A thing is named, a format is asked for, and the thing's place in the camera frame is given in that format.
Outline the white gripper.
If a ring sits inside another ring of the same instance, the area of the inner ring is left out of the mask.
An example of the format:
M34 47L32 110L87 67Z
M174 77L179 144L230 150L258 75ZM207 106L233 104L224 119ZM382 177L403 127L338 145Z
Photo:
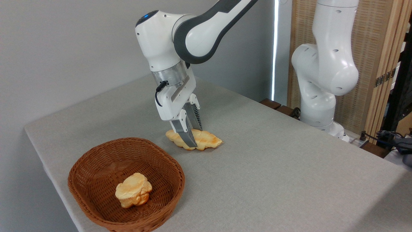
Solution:
M155 94L155 104L162 120L170 121L175 133L188 147L197 147L192 128L202 131L200 104L193 94L196 79L191 66L174 66L155 73L156 84L166 86Z

